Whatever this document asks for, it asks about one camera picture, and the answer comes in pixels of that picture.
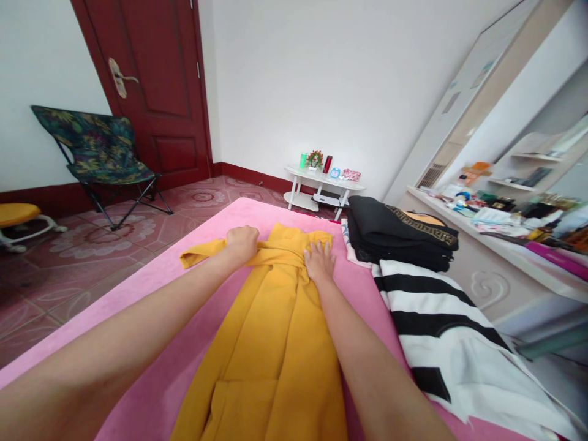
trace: door panel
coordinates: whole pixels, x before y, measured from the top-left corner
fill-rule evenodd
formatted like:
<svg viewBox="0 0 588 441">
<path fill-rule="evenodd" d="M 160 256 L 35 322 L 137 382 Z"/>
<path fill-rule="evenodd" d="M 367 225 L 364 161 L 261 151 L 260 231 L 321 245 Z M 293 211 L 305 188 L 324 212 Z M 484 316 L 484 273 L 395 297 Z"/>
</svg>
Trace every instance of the door panel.
<svg viewBox="0 0 588 441">
<path fill-rule="evenodd" d="M 125 76 L 117 100 L 135 129 L 139 158 L 161 188 L 209 178 L 204 100 L 189 0 L 85 0 L 105 62 Z"/>
</svg>

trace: door lock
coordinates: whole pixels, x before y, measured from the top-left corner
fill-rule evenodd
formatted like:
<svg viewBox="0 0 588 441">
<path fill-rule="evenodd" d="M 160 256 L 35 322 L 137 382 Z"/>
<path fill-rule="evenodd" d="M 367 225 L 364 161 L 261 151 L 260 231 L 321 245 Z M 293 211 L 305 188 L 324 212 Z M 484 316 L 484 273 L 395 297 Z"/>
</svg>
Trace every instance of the door lock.
<svg viewBox="0 0 588 441">
<path fill-rule="evenodd" d="M 121 96 L 121 98 L 126 98 L 127 89 L 124 87 L 124 80 L 134 81 L 137 84 L 139 84 L 139 80 L 137 80 L 135 77 L 125 77 L 121 72 L 121 68 L 118 67 L 118 64 L 112 57 L 108 59 L 108 66 L 110 66 L 110 72 L 112 73 L 112 78 L 115 81 L 116 91 Z"/>
</svg>

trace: floral floor pattern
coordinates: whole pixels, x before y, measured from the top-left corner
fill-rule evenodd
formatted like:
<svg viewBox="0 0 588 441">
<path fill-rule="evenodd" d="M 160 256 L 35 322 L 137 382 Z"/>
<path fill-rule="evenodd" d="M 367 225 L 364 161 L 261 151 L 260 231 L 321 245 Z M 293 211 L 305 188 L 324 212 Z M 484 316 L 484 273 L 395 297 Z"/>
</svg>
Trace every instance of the floral floor pattern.
<svg viewBox="0 0 588 441">
<path fill-rule="evenodd" d="M 47 233 L 23 243 L 24 254 L 0 249 L 0 368 L 138 271 L 177 240 L 231 202 L 247 197 L 287 208 L 281 193 L 228 176 L 163 192 L 168 216 L 139 205 L 123 228 L 111 232 L 101 213 L 58 220 L 65 233 Z M 129 202 L 108 208 L 113 222 Z M 333 211 L 296 211 L 333 218 Z"/>
</svg>

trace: potted plant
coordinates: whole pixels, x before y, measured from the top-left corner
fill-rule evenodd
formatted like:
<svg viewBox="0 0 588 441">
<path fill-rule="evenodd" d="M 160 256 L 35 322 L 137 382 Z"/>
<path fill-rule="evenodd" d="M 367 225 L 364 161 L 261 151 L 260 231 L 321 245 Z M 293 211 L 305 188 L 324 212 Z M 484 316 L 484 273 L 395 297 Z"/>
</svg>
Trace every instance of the potted plant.
<svg viewBox="0 0 588 441">
<path fill-rule="evenodd" d="M 323 168 L 323 153 L 322 150 L 313 150 L 306 159 L 308 170 L 316 172 L 317 168 Z"/>
</svg>

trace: pink box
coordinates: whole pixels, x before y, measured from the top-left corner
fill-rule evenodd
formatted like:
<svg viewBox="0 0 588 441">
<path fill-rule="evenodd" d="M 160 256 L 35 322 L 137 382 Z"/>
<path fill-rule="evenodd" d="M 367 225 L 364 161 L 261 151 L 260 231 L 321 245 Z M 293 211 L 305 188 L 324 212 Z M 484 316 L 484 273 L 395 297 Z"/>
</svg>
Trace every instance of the pink box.
<svg viewBox="0 0 588 441">
<path fill-rule="evenodd" d="M 361 173 L 358 171 L 349 170 L 346 168 L 343 170 L 343 178 L 347 179 L 348 181 L 357 182 L 360 180 Z"/>
<path fill-rule="evenodd" d="M 529 242 L 525 245 L 525 248 L 530 249 L 532 252 L 549 260 L 551 263 L 555 263 L 557 266 L 588 282 L 588 268 L 580 265 L 577 262 L 574 262 L 572 259 L 564 256 L 563 254 L 558 253 L 555 248 L 548 247 L 547 245 L 543 245 L 538 242 Z"/>
</svg>

